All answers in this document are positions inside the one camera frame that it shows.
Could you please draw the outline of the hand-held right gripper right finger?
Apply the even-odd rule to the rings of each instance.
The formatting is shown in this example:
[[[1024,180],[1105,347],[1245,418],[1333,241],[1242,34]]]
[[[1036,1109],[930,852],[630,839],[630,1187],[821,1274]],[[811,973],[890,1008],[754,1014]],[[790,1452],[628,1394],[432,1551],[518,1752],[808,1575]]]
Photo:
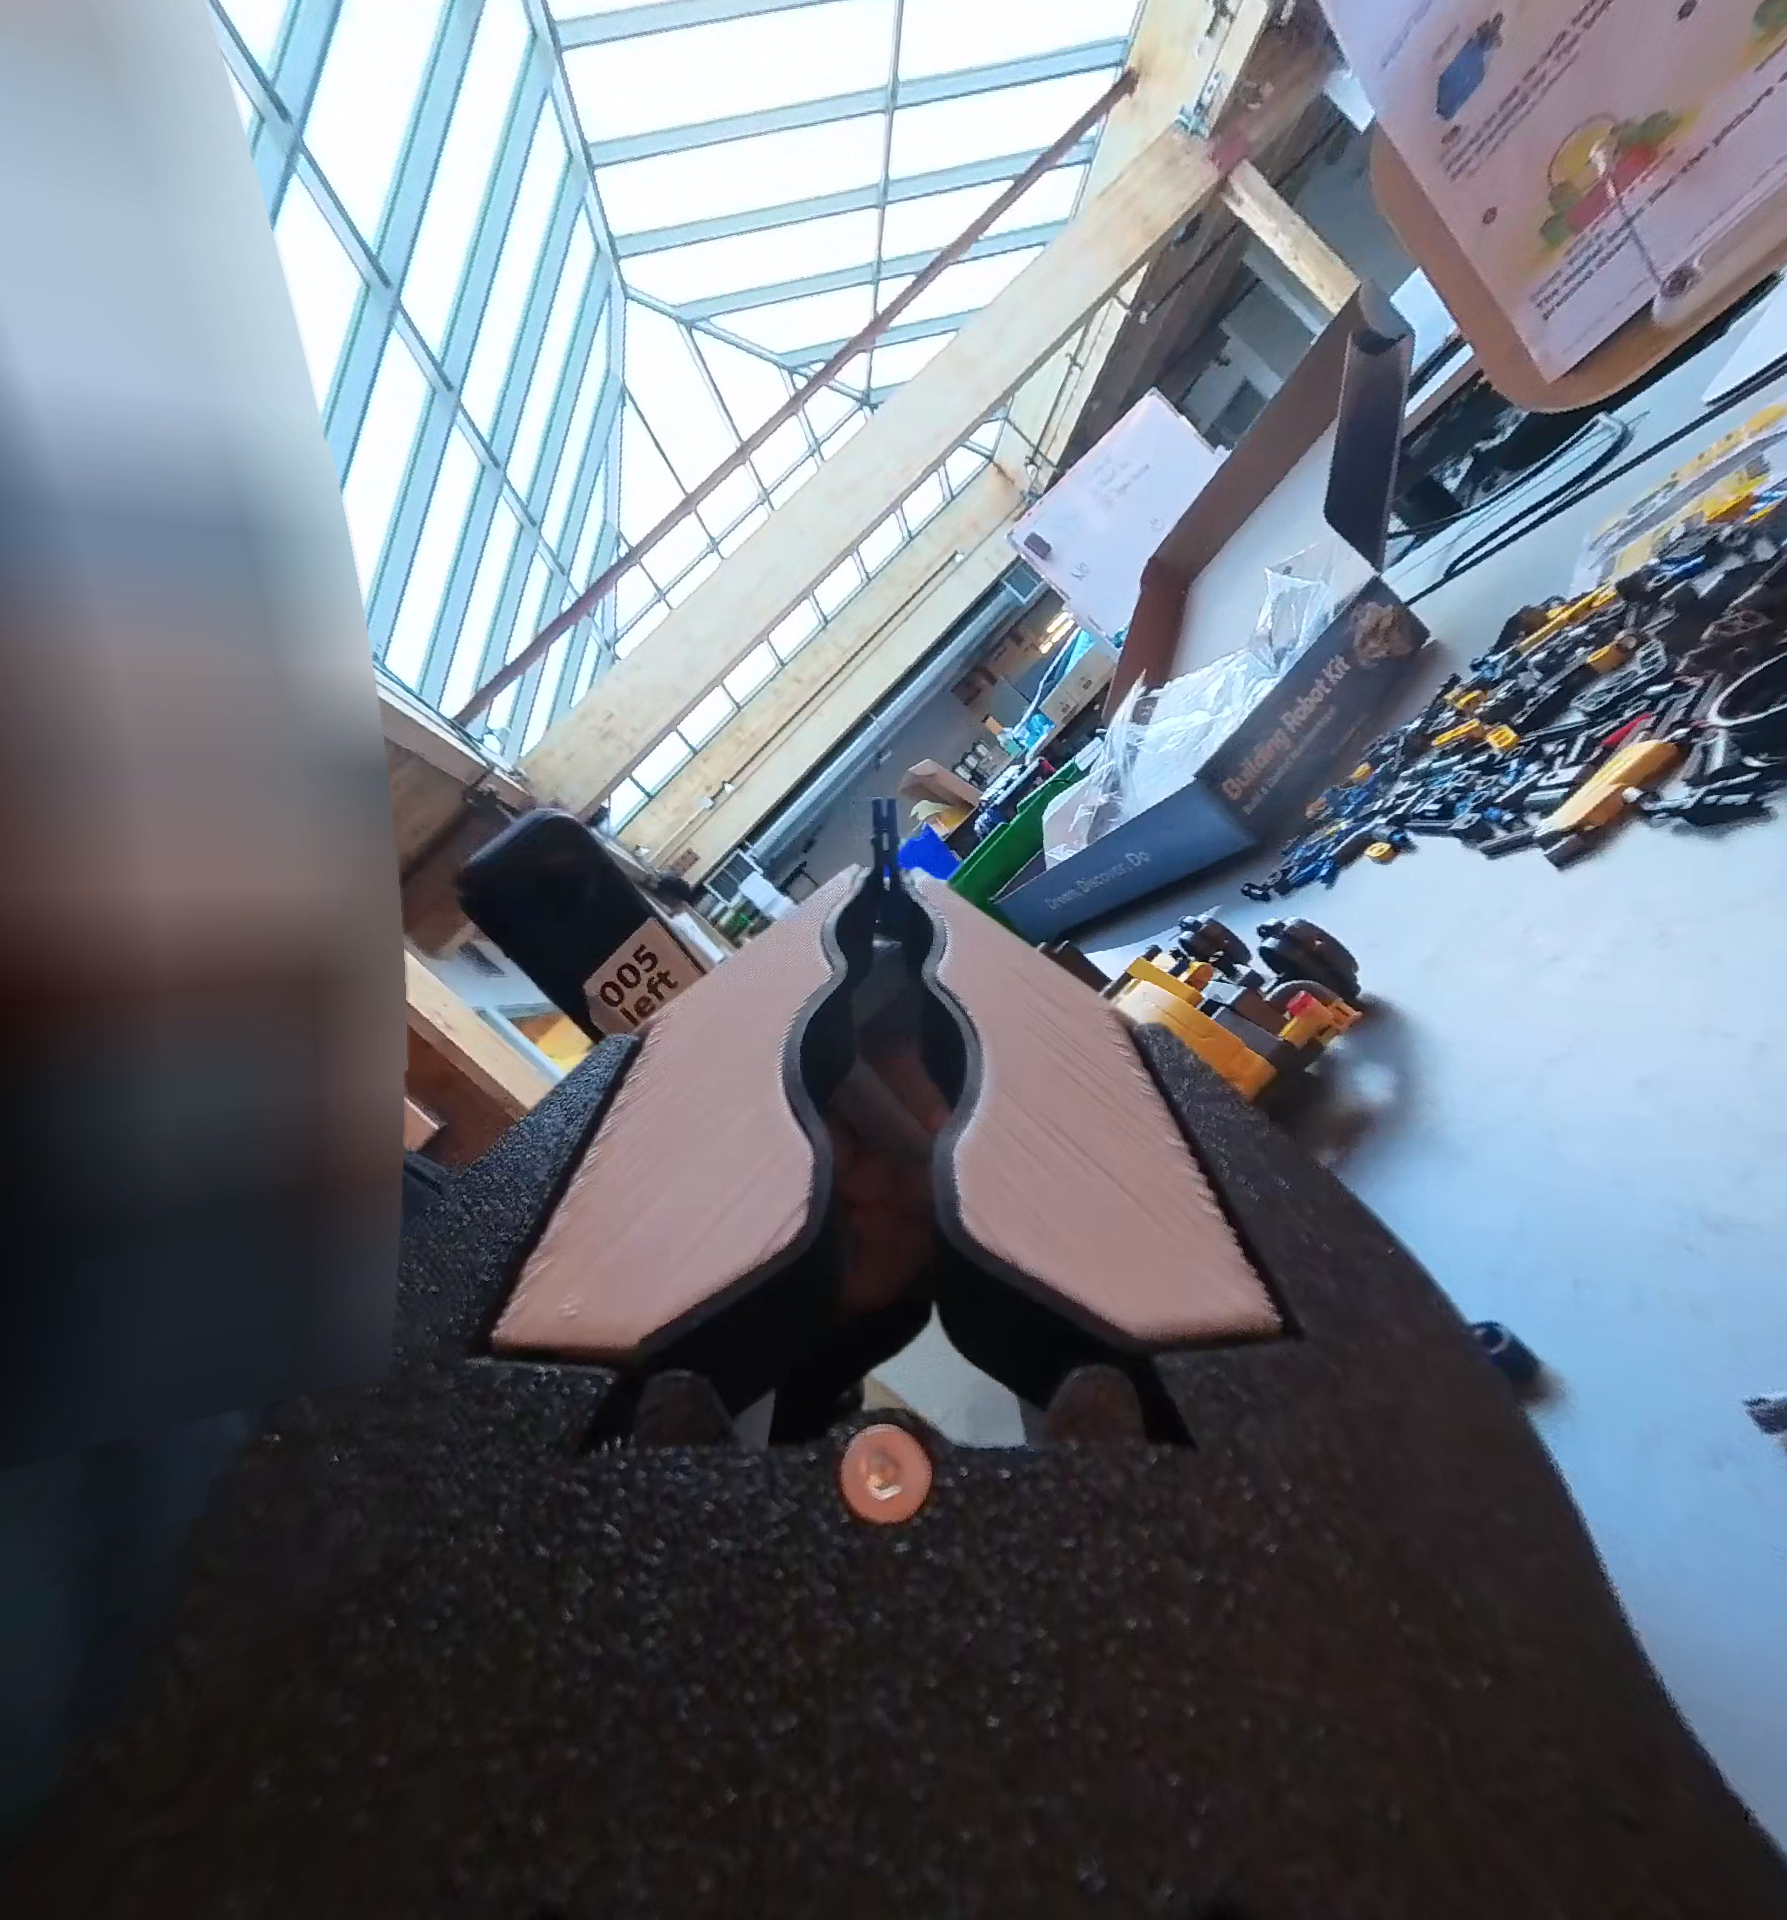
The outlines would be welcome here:
[[[1279,1340],[1279,1300],[1122,1016],[943,881],[906,892],[945,1340],[1036,1411],[1074,1381],[1174,1411],[1159,1359]]]

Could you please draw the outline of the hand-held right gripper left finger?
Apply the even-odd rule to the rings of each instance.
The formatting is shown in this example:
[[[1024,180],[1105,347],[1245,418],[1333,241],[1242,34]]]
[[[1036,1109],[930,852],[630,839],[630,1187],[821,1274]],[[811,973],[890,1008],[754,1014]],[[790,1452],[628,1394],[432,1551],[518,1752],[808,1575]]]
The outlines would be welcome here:
[[[856,1061],[872,877],[846,869],[640,1037],[490,1332],[501,1357],[781,1387],[840,1285],[828,1112]]]

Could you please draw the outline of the grey desk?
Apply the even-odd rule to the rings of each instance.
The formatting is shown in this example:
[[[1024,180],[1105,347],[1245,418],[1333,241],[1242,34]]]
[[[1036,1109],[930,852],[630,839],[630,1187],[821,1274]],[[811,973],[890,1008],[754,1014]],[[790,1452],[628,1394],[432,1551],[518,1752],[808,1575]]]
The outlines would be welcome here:
[[[862,1812],[970,1854],[922,1914],[1774,1916],[1721,1854],[1787,1865],[1787,799],[1329,907],[1388,1008],[1291,1159],[1539,1387],[1338,1257],[1369,1318],[1193,1390],[1186,1463],[977,1452]]]

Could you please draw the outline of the yellow toy brick car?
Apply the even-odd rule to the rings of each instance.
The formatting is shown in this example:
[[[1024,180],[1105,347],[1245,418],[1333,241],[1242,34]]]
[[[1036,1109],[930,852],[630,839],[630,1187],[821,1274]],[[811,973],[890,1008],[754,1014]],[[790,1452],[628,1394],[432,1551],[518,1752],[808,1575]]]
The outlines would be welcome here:
[[[1362,1018],[1361,963],[1307,920],[1251,937],[1214,914],[1183,918],[1104,988],[1126,1024],[1174,1034],[1244,1098],[1313,1069]]]

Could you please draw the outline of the green plastic bin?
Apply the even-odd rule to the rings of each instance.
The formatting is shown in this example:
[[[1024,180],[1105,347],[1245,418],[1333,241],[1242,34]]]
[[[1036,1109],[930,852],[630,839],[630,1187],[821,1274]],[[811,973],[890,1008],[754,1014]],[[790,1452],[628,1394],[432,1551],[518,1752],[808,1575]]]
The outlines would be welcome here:
[[[992,910],[996,898],[1024,875],[1034,859],[1045,858],[1045,811],[1085,776],[1085,768],[1069,760],[1050,780],[1027,791],[1010,819],[984,835],[975,850],[960,861],[946,881],[949,889],[957,897],[970,898],[977,910]]]

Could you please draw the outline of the blue cardboard box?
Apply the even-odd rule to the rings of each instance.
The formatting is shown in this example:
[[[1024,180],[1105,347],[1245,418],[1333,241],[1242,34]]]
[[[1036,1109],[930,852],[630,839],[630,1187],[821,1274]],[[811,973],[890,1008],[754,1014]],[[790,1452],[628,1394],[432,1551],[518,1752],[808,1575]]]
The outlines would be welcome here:
[[[1097,633],[1078,623],[1119,638],[1107,724],[1141,680],[1160,684],[1203,669],[1242,638],[1267,564],[1324,540],[1370,567],[1286,679],[1183,787],[1065,863],[1031,863],[996,898],[996,915],[1024,940],[1055,940],[1289,838],[1307,803],[1381,728],[1431,643],[1381,570],[1411,345],[1397,311],[1372,287],[1354,290],[1159,542],[1128,626]]]

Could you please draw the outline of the yellow curved toy panel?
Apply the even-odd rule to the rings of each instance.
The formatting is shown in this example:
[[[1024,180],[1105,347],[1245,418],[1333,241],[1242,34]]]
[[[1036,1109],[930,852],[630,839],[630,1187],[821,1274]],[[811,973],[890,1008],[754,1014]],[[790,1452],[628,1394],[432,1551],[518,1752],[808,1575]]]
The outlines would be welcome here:
[[[1630,794],[1651,791],[1672,777],[1686,750],[1682,741],[1669,737],[1626,741],[1546,817],[1534,843],[1547,850],[1600,832],[1626,811]]]

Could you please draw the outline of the pile of toy brick parts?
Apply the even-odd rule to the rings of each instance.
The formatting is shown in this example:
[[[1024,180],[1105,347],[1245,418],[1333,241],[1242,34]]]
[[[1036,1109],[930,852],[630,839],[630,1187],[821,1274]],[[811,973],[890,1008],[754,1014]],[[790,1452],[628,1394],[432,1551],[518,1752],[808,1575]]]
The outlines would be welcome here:
[[[1462,676],[1304,807],[1242,898],[1291,898],[1422,841],[1485,858],[1536,852],[1562,870],[1629,815],[1688,829],[1765,817],[1787,768],[1742,755],[1710,719],[1728,684],[1787,648],[1787,476],[1725,510],[1719,499],[1648,547],[1630,571],[1509,618]],[[1686,745],[1672,777],[1630,794],[1591,838],[1534,843],[1610,753],[1648,737]]]

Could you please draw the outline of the white sign board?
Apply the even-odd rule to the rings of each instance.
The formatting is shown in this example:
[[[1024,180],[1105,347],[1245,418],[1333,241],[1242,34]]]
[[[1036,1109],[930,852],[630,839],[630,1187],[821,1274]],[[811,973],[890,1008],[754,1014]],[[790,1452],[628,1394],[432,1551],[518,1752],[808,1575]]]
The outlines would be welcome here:
[[[1128,626],[1146,561],[1229,448],[1146,391],[1008,530],[1018,558],[1081,626]]]

